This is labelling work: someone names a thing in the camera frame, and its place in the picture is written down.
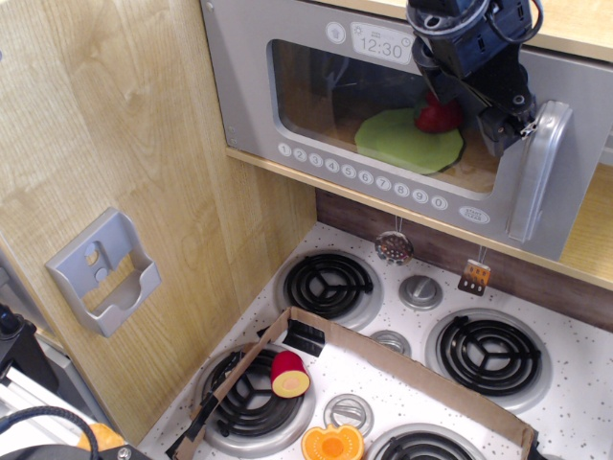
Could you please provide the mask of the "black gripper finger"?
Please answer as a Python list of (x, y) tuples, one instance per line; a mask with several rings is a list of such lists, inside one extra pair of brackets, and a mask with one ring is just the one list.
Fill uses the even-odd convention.
[(477, 122), (488, 153), (492, 156), (502, 156), (507, 148), (535, 133), (535, 113), (534, 107), (518, 116), (495, 107), (482, 110), (477, 116)]
[(462, 94), (462, 82), (445, 72), (425, 72), (422, 76), (441, 104), (449, 104)]

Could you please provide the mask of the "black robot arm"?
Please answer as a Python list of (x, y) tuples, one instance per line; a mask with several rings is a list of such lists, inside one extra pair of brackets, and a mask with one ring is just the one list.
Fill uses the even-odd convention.
[(519, 62), (544, 22), (540, 1), (409, 1), (412, 53), (440, 103), (461, 90), (484, 108), (478, 124), (495, 157), (535, 130), (536, 98)]

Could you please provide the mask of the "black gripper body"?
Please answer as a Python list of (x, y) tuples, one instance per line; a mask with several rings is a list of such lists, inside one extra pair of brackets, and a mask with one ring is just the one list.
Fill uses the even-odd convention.
[(531, 1), (413, 1), (412, 54), (421, 74), (441, 71), (483, 104), (519, 115), (535, 108), (521, 46), (536, 35)]

